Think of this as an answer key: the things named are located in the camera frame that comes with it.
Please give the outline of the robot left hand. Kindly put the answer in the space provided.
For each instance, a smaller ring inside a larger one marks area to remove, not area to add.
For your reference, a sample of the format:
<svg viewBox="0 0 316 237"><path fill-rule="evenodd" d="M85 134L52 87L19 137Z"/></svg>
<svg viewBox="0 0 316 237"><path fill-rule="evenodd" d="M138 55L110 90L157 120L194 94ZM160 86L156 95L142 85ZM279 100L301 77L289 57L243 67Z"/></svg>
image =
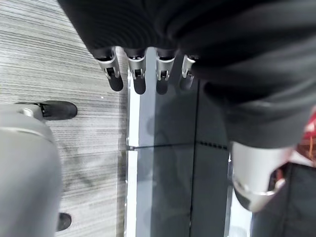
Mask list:
<svg viewBox="0 0 316 237"><path fill-rule="evenodd" d="M313 0L61 0L107 72L110 49L187 57L189 77L222 113L240 204L258 212L285 185L283 167L316 111Z"/></svg>

